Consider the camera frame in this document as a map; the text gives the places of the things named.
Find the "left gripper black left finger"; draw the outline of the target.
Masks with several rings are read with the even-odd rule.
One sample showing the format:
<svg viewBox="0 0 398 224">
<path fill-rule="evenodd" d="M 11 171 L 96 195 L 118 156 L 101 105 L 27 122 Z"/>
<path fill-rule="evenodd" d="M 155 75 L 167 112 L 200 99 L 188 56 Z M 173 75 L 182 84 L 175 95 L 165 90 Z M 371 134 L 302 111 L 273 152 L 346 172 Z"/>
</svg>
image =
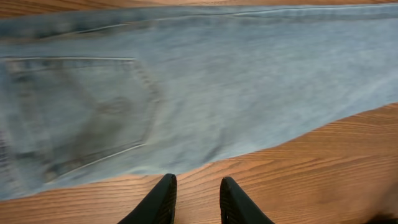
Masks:
<svg viewBox="0 0 398 224">
<path fill-rule="evenodd" d="M 165 174 L 118 224 L 174 224 L 176 200 L 177 178 Z"/>
</svg>

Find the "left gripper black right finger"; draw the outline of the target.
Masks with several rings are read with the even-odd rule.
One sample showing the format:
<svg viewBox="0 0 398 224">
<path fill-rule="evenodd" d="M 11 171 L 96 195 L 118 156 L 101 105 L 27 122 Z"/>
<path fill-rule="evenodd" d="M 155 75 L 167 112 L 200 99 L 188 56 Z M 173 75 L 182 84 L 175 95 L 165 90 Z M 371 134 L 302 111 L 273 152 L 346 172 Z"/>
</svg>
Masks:
<svg viewBox="0 0 398 224">
<path fill-rule="evenodd" d="M 232 177 L 221 181 L 220 210 L 222 224 L 274 224 Z"/>
</svg>

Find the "blue denim jeans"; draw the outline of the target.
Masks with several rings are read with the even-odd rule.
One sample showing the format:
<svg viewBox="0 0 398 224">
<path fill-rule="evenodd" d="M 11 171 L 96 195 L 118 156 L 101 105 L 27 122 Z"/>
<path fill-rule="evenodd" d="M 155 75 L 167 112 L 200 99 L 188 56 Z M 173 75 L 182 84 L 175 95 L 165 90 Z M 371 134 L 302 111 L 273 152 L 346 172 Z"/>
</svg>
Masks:
<svg viewBox="0 0 398 224">
<path fill-rule="evenodd" d="M 397 101 L 397 5 L 1 21 L 1 199 L 181 174 Z"/>
</svg>

